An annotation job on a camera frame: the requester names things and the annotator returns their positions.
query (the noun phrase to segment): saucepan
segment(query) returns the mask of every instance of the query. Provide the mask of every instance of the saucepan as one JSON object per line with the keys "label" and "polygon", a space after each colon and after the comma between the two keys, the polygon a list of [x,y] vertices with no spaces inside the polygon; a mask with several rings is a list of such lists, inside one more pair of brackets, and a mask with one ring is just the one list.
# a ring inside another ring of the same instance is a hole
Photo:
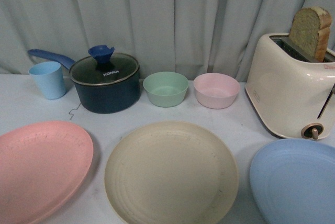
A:
{"label": "saucepan", "polygon": [[81,104],[89,111],[115,113],[130,107],[140,98],[138,61],[127,54],[113,54],[114,47],[92,47],[88,51],[90,56],[77,62],[39,49],[28,50],[28,53],[59,62],[67,68]]}

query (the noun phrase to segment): cream toaster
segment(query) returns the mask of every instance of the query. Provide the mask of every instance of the cream toaster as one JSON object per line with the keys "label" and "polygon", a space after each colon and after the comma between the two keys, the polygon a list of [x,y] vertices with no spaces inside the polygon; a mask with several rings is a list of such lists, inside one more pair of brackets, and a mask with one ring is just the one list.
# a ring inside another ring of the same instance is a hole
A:
{"label": "cream toaster", "polygon": [[335,124],[335,52],[309,59],[287,33],[257,44],[245,91],[264,125],[282,138],[322,139]]}

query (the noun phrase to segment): curtain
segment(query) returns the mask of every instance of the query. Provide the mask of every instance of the curtain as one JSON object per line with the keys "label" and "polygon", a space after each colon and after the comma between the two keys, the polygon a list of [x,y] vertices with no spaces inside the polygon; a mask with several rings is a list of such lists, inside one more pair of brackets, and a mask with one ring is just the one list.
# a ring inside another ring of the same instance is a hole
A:
{"label": "curtain", "polygon": [[308,6],[335,17],[334,0],[0,0],[0,73],[27,74],[43,61],[29,49],[78,61],[106,44],[134,56],[142,78],[218,72],[245,82],[259,38],[289,32],[295,13]]}

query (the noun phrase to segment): toaster knob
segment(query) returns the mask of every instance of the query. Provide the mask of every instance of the toaster knob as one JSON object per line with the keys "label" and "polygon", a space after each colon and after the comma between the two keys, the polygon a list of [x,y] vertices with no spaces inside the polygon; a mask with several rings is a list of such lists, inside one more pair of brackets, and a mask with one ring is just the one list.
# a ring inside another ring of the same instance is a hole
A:
{"label": "toaster knob", "polygon": [[319,135],[323,132],[323,125],[319,123],[315,124],[309,124],[306,125],[301,130],[301,136],[305,139],[311,139],[317,140],[319,138]]}

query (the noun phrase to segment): toaster lever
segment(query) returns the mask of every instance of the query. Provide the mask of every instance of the toaster lever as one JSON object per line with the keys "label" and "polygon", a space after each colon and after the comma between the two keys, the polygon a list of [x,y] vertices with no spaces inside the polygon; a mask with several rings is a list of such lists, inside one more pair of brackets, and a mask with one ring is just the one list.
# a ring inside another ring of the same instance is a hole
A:
{"label": "toaster lever", "polygon": [[325,102],[325,104],[323,105],[323,107],[322,107],[322,109],[321,109],[321,111],[320,111],[320,113],[319,113],[318,119],[321,118],[321,116],[322,116],[323,112],[325,111],[325,109],[326,109],[326,107],[327,107],[327,105],[328,105],[328,103],[329,103],[329,100],[330,100],[330,98],[331,98],[331,96],[332,96],[333,94],[335,94],[335,84],[333,85],[333,88],[331,89],[331,91],[330,91],[330,93],[329,93],[329,95],[328,95],[328,97],[327,97],[327,99],[326,99],[326,102]]}

